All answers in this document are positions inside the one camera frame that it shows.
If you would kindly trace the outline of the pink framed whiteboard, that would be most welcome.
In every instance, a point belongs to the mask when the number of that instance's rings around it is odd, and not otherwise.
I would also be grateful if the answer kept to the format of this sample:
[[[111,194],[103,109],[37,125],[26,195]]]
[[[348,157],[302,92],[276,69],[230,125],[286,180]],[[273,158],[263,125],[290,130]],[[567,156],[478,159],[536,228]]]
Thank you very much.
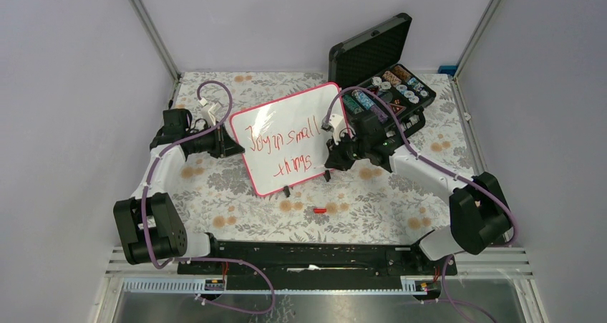
[[[330,131],[328,112],[344,116],[339,87],[328,82],[233,114],[230,127],[244,148],[243,161],[257,196],[322,176]]]

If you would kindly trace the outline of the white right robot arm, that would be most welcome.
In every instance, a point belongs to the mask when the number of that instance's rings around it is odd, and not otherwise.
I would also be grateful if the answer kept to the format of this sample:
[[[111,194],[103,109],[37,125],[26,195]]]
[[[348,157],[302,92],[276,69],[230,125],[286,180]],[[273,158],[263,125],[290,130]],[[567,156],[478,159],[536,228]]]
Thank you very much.
[[[412,252],[410,263],[417,273],[430,273],[439,259],[450,254],[478,255],[513,228],[505,196],[493,174],[457,173],[421,155],[403,141],[400,132],[388,137],[374,115],[355,122],[350,130],[341,115],[333,114],[321,127],[332,133],[326,144],[326,168],[345,171],[356,161],[367,159],[393,175],[413,180],[449,206],[448,226],[415,243],[418,249]]]

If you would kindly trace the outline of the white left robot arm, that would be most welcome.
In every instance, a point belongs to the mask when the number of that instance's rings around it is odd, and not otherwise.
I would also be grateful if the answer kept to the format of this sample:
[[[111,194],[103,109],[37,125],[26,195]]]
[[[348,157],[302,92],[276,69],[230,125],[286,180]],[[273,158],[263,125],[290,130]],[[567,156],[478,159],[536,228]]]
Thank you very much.
[[[188,249],[188,235],[172,196],[179,172],[189,156],[208,153],[227,158],[245,152],[224,125],[193,127],[187,109],[163,113],[163,126],[150,143],[150,162],[134,193],[114,205],[113,215],[129,264],[179,258]]]

